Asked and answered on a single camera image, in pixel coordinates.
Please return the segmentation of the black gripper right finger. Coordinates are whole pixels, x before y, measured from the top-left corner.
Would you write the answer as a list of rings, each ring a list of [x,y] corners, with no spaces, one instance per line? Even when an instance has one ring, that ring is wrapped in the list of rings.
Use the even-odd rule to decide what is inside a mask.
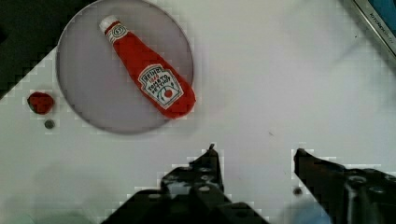
[[[332,224],[396,224],[396,179],[372,168],[348,169],[299,148],[294,173]]]

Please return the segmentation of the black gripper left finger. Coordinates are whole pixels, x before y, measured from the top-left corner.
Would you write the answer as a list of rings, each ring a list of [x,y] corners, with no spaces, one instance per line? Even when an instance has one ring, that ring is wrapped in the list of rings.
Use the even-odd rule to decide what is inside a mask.
[[[219,154],[210,147],[165,175],[158,189],[130,197],[101,224],[269,224],[246,203],[224,193]]]

